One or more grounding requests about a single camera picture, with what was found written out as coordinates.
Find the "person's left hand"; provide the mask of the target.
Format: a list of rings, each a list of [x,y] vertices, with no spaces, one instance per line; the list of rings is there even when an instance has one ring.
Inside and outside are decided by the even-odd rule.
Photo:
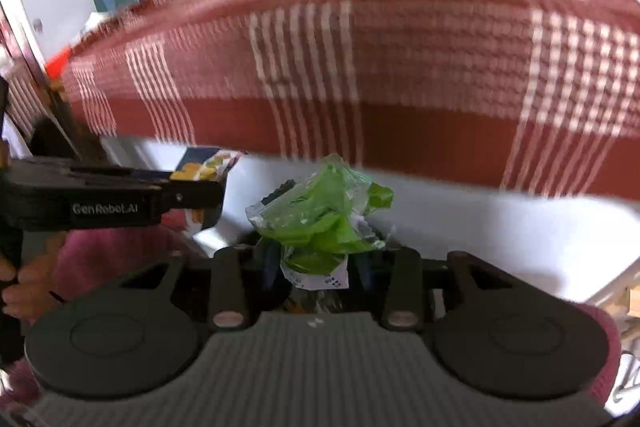
[[[66,233],[54,233],[44,244],[39,256],[16,269],[1,257],[1,282],[9,286],[1,291],[2,311],[9,317],[32,321],[56,306],[51,295],[54,291],[54,271],[58,253],[66,242]]]

